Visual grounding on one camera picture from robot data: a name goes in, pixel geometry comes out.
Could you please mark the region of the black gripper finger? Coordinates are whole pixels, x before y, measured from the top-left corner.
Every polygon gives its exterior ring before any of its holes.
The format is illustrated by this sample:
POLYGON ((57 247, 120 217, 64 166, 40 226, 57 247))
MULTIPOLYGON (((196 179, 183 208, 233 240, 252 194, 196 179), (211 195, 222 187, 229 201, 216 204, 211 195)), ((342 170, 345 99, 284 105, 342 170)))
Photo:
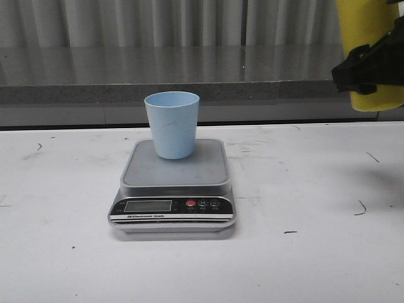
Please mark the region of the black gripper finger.
POLYGON ((352 49, 331 71, 340 92, 369 95, 379 85, 403 85, 403 32, 391 31, 374 45, 352 49))

